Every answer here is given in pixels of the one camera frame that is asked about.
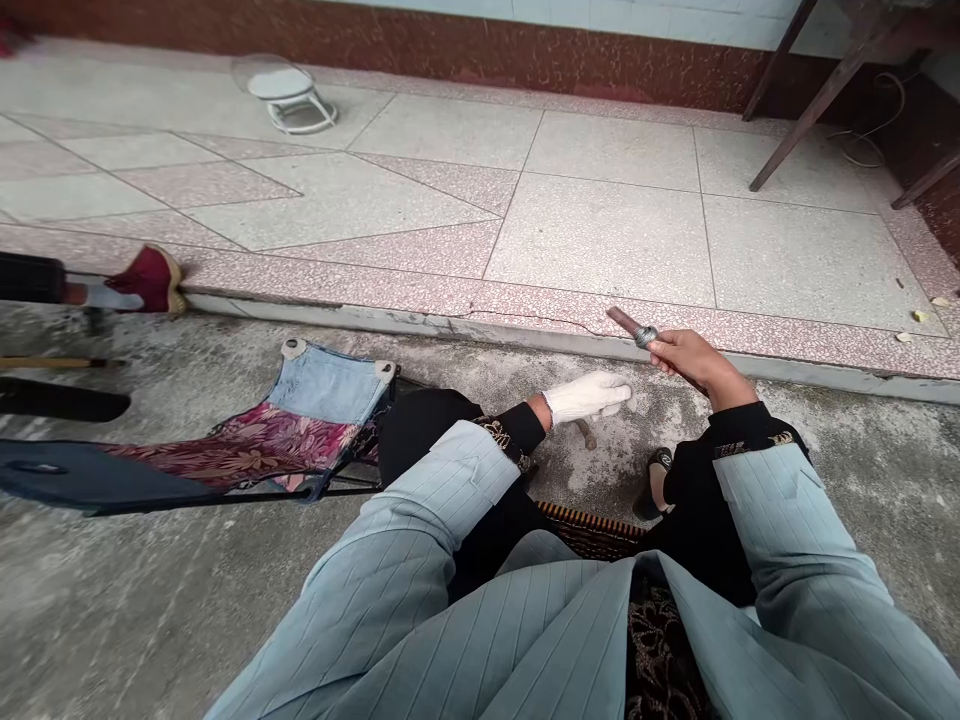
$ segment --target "denim fabric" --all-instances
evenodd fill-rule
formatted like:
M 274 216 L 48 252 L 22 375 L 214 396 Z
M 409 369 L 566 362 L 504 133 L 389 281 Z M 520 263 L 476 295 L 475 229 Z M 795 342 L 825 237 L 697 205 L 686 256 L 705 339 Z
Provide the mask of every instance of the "denim fabric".
M 362 425 L 386 390 L 373 360 L 340 355 L 308 343 L 299 357 L 283 359 L 280 378 L 267 401 L 297 415 Z

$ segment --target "floral fabric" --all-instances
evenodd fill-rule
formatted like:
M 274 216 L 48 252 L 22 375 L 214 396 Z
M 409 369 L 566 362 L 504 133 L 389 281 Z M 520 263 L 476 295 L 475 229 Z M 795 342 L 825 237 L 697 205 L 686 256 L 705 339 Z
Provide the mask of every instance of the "floral fabric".
M 335 467 L 361 429 L 303 417 L 262 402 L 199 440 L 98 447 L 223 492 L 251 487 L 268 478 L 293 491 L 311 475 Z

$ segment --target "white sock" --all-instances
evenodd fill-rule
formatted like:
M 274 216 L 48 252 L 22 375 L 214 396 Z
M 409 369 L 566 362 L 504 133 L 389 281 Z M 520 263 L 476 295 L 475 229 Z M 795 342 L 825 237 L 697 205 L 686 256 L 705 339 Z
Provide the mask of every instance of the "white sock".
M 118 293 L 103 284 L 87 285 L 87 300 L 83 306 L 111 310 L 139 310 L 143 307 L 143 298 L 139 295 Z

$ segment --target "white floor tile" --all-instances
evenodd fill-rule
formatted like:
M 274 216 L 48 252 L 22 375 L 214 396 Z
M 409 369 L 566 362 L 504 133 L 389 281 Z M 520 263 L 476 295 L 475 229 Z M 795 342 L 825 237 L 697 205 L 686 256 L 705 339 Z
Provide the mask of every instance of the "white floor tile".
M 60 144 L 104 170 L 185 165 L 223 159 L 169 133 L 61 140 Z
M 317 88 L 337 106 L 336 126 L 313 135 L 286 135 L 273 127 L 264 104 L 241 91 L 229 73 L 82 57 L 48 56 L 42 62 L 17 57 L 5 61 L 0 73 L 0 111 L 343 148 L 392 97 L 359 88 Z
M 713 307 L 699 196 L 524 173 L 488 280 Z
M 0 117 L 0 142 L 22 142 L 25 140 L 42 140 L 35 132 L 27 130 L 12 120 Z
M 721 309 L 945 334 L 879 217 L 722 197 L 704 207 Z
M 547 112 L 526 170 L 700 191 L 693 130 L 678 125 Z
M 749 185 L 778 138 L 703 128 L 694 134 L 705 194 L 876 212 L 854 166 L 818 132 L 808 134 L 756 193 Z
M 497 219 L 473 205 L 342 153 L 242 164 L 302 192 L 304 197 L 185 212 L 251 250 Z
M 398 95 L 350 149 L 519 170 L 540 114 L 530 108 Z
M 23 222 L 163 209 L 165 205 L 103 174 L 0 182 L 0 210 Z

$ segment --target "gloved hand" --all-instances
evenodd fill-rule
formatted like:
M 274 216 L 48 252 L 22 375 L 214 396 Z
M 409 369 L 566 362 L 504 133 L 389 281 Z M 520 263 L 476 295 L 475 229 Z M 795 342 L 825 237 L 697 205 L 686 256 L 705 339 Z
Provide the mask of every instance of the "gloved hand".
M 550 388 L 543 393 L 553 415 L 553 424 L 578 418 L 615 415 L 624 404 L 637 409 L 637 398 L 623 375 L 595 370 L 572 382 Z

